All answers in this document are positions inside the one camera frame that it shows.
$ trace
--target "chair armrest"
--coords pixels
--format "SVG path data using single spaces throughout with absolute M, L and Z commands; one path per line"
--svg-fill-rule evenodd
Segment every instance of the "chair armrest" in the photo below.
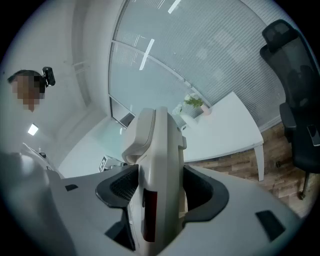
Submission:
M 280 116 L 284 128 L 291 131 L 296 130 L 297 124 L 288 103 L 285 102 L 280 105 Z

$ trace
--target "black office chair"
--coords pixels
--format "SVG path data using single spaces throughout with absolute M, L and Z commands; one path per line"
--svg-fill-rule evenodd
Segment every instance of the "black office chair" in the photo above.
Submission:
M 305 171 L 302 200 L 309 173 L 320 173 L 320 76 L 302 35 L 284 20 L 268 25 L 260 55 L 280 79 L 285 103 L 280 105 L 284 135 L 292 145 L 293 164 Z

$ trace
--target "white desk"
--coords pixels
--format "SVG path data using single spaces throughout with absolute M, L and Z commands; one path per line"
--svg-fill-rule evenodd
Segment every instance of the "white desk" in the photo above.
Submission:
M 181 128 L 187 148 L 185 162 L 218 158 L 254 149 L 259 181 L 264 179 L 264 139 L 245 105 L 231 92 L 210 108 L 211 114 L 196 117 L 197 126 Z

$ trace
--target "wooden floor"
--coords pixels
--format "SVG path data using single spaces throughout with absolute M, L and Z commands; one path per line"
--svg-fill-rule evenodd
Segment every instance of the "wooden floor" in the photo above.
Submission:
M 287 204 L 299 216 L 308 214 L 318 195 L 320 174 L 310 174 L 304 200 L 297 197 L 304 185 L 305 172 L 292 164 L 291 145 L 284 137 L 282 123 L 264 131 L 264 180 L 258 181 L 258 168 L 254 150 L 219 158 L 190 163 L 190 165 L 215 170 L 257 182 Z M 277 168 L 276 162 L 282 165 Z

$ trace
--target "person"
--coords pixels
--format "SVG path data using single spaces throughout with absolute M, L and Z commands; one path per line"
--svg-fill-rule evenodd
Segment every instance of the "person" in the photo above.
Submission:
M 33 112 L 45 98 L 45 79 L 37 71 L 24 69 L 11 75 L 7 82 L 10 86 L 0 88 L 0 151 L 29 156 L 43 169 L 56 171 L 63 178 L 45 154 L 23 143 L 33 123 Z
M 45 96 L 46 80 L 37 71 L 19 70 L 7 79 L 12 92 L 31 112 Z

